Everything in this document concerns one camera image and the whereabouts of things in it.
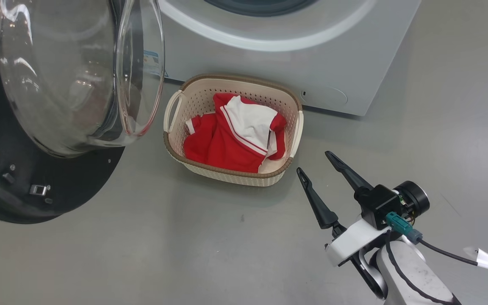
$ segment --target basket handle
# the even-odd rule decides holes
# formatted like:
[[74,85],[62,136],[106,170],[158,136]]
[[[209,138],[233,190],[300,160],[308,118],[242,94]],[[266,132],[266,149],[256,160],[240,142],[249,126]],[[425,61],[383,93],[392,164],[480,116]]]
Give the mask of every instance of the basket handle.
[[302,114],[302,110],[299,111],[299,119],[297,124],[297,130],[293,135],[293,146],[291,147],[290,158],[293,158],[295,156],[297,148],[299,147],[300,137],[302,136],[302,128],[304,127],[304,115]]
[[[184,93],[182,93],[182,90],[178,90],[175,92],[175,94],[172,95],[172,97],[169,99],[169,104],[167,105],[167,108],[165,109],[165,117],[163,118],[163,131],[166,133],[171,133],[172,127],[175,123],[176,115],[178,114],[178,110],[180,110],[180,105],[182,104],[182,101],[186,98]],[[178,100],[178,105],[176,106],[175,110],[175,115],[173,116],[171,120],[171,125],[169,127],[169,116],[171,115],[171,110],[172,107],[174,106],[174,103]]]

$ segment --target brown basket rim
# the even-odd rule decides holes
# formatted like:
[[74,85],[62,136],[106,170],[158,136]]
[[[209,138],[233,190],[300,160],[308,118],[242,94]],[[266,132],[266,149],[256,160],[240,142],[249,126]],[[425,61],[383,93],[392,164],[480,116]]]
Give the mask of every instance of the brown basket rim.
[[[216,74],[205,74],[205,75],[197,75],[195,77],[192,77],[188,79],[181,87],[180,90],[184,91],[190,84],[192,84],[195,81],[201,80],[201,79],[223,79],[223,80],[234,80],[234,81],[245,81],[246,83],[255,83],[256,85],[261,85],[265,87],[271,87],[274,89],[281,90],[287,94],[289,94],[292,98],[295,104],[297,105],[297,109],[299,111],[302,111],[302,104],[300,103],[300,100],[296,97],[296,95],[291,92],[289,89],[286,87],[283,87],[281,85],[278,85],[277,83],[272,83],[270,81],[266,80],[260,80],[256,78],[251,78],[251,77],[244,77],[244,76],[238,76],[238,75],[216,75]],[[163,132],[163,141],[165,143],[165,147],[167,148],[167,151],[169,151],[169,154],[179,162],[183,162],[185,164],[190,164],[192,166],[197,166],[202,169],[210,170],[212,172],[219,172],[220,174],[227,174],[227,175],[232,175],[232,176],[239,176],[239,177],[245,177],[245,178],[259,178],[259,179],[266,179],[266,178],[272,178],[275,176],[278,176],[285,172],[287,168],[289,168],[289,165],[293,162],[293,158],[288,158],[286,162],[276,170],[275,172],[269,172],[268,174],[258,174],[254,172],[238,172],[236,170],[228,170],[224,168],[219,168],[215,166],[210,166],[207,164],[202,164],[199,162],[196,162],[194,160],[189,160],[185,157],[180,156],[179,154],[174,151],[174,149],[171,147],[171,144],[169,142],[169,133],[166,131]]]

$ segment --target washing machine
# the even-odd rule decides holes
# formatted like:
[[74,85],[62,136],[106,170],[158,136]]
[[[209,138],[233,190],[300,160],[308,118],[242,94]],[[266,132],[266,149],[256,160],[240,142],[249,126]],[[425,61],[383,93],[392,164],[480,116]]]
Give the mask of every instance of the washing machine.
[[251,75],[365,114],[418,5],[0,0],[0,220],[46,222],[89,201],[149,131],[165,79]]

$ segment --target beige plastic basket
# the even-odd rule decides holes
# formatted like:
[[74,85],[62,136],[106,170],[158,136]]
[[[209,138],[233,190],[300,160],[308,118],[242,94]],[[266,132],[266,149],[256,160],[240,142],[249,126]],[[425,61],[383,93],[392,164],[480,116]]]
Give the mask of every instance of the beige plastic basket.
[[[185,128],[186,121],[197,115],[214,112],[213,96],[219,92],[236,93],[258,104],[269,106],[285,117],[286,153],[281,160],[265,160],[260,173],[254,174],[217,168],[186,158],[183,148],[184,140],[189,135]],[[171,110],[177,101],[174,116],[170,120]],[[169,100],[163,120],[163,139],[169,154],[196,174],[239,185],[265,187],[278,182],[293,161],[302,135],[303,122],[299,99],[284,87],[248,77],[198,75],[186,81]]]

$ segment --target floor scratch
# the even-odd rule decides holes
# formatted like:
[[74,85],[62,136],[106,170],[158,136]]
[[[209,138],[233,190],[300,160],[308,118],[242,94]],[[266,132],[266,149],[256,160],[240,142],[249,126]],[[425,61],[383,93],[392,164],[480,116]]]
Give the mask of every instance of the floor scratch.
[[462,217],[462,215],[459,213],[459,211],[457,211],[457,209],[455,209],[455,207],[451,204],[451,202],[449,202],[449,200],[442,194],[440,193],[440,196],[442,196],[442,198],[447,202],[447,204],[455,211],[455,213],[457,213],[457,215],[459,215],[459,217]]

